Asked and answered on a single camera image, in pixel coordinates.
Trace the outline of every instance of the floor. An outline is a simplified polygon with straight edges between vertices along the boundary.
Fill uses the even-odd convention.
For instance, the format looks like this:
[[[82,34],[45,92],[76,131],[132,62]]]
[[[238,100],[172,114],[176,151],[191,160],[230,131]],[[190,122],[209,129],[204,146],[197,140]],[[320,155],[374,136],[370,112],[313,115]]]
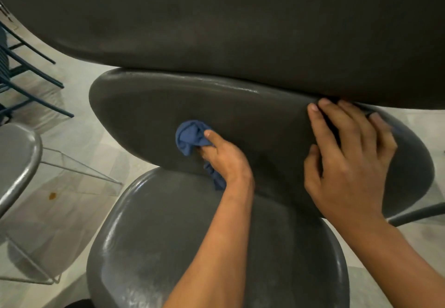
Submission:
[[[93,168],[129,185],[136,177],[154,168],[123,150],[104,130],[88,102],[93,80],[111,67],[70,58],[45,45],[19,23],[4,21],[37,49],[53,58],[52,65],[21,47],[16,53],[30,63],[62,81],[58,89],[31,74],[24,73],[14,81],[73,114],[60,116],[47,108],[31,104],[16,114],[16,121],[31,125],[42,135],[44,146],[60,149]],[[15,94],[2,94],[0,103],[17,101]],[[414,208],[445,201],[445,112],[387,109],[407,124],[425,142],[436,168],[436,180],[428,194]],[[60,159],[54,154],[48,160]],[[25,244],[29,235],[42,236],[33,242],[33,256],[62,276],[51,286],[0,281],[0,308],[62,308],[70,302],[89,296],[86,286],[86,260],[94,235],[120,194],[120,187],[74,173],[60,172],[43,166],[20,201],[0,221],[14,239]],[[401,227],[414,248],[445,275],[445,216],[422,220]],[[348,263],[351,284],[351,307],[391,307],[376,283],[348,245],[338,236]],[[27,265],[11,263],[12,252],[0,241],[0,274],[36,275]]]

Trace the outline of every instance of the forearm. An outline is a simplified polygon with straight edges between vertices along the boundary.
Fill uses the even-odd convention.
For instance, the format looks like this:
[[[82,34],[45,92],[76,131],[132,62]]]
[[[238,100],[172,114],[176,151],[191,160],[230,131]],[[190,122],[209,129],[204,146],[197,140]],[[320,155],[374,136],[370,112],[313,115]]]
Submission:
[[[237,308],[242,306],[253,183],[227,185],[193,262],[164,308]]]
[[[368,232],[345,233],[344,237],[394,308],[445,305],[445,279],[397,228],[382,221]]]

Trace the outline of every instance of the hand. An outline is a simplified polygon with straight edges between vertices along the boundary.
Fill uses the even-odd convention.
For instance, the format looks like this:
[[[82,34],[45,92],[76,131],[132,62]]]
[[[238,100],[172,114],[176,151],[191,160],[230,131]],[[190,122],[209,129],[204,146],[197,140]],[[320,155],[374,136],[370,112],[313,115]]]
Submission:
[[[204,136],[214,147],[203,146],[199,148],[199,152],[221,174],[227,185],[237,181],[253,183],[249,162],[237,146],[212,130],[204,131]]]
[[[397,149],[391,127],[373,113],[369,120],[356,106],[322,98],[320,109],[339,130],[341,148],[318,107],[308,106],[317,145],[304,161],[304,186],[321,213],[343,235],[385,222],[383,193]],[[323,173],[318,166],[322,157]]]

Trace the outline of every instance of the blue rag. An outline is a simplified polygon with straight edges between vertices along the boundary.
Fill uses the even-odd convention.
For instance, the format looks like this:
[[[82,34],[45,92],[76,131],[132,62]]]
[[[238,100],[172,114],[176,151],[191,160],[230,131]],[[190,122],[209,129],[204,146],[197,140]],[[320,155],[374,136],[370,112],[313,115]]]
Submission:
[[[185,156],[190,156],[195,146],[213,145],[204,136],[205,130],[212,130],[207,124],[201,121],[185,121],[176,130],[176,146]],[[209,162],[204,164],[204,169],[213,179],[216,190],[225,190],[226,181],[223,176],[216,171]]]

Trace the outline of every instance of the chair seat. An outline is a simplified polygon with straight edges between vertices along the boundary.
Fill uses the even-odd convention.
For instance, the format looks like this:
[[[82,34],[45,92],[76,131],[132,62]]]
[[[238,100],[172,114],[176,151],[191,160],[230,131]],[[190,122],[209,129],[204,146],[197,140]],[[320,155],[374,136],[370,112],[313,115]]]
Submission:
[[[28,126],[0,127],[0,218],[35,175],[42,157],[40,136]]]
[[[97,308],[161,307],[192,262],[222,193],[210,178],[151,170],[108,215],[87,263]],[[255,196],[245,307],[348,307],[348,272],[325,222]]]

